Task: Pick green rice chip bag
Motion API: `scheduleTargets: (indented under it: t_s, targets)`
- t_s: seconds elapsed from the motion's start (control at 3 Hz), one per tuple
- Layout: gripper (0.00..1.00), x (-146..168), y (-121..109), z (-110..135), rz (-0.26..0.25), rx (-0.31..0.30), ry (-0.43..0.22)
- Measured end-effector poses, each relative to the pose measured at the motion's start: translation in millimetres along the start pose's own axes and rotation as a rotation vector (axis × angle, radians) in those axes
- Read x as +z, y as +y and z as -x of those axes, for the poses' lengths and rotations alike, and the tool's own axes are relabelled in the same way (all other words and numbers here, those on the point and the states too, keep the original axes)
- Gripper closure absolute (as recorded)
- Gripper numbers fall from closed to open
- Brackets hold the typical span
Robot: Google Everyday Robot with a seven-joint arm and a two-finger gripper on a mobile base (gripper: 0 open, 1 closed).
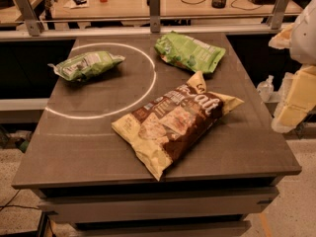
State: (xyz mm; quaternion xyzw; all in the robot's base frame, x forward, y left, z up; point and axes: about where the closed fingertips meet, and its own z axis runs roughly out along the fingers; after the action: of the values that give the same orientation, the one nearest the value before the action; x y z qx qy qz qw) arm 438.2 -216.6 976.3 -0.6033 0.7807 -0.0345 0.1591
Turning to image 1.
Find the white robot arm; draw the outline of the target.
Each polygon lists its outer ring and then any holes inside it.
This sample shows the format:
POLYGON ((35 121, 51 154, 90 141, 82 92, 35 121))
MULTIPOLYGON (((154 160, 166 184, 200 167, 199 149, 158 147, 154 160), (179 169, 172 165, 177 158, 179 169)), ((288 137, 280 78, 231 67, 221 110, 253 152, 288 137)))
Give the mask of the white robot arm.
POLYGON ((316 0, 271 38, 269 46, 289 49, 290 57, 301 64, 291 77, 284 77, 285 96, 277 105, 272 129, 288 133, 295 129, 316 106, 316 0))

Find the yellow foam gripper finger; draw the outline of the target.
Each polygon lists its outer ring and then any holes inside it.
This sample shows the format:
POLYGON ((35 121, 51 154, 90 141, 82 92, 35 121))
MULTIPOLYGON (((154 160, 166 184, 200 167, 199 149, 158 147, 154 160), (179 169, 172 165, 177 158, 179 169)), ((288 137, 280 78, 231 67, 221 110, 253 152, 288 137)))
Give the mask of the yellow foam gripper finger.
POLYGON ((269 41, 269 47, 276 49, 290 48, 291 34, 294 24, 286 26, 269 41))
POLYGON ((286 72, 278 94, 272 129, 288 133, 316 107, 316 66, 302 65, 294 74, 286 72))

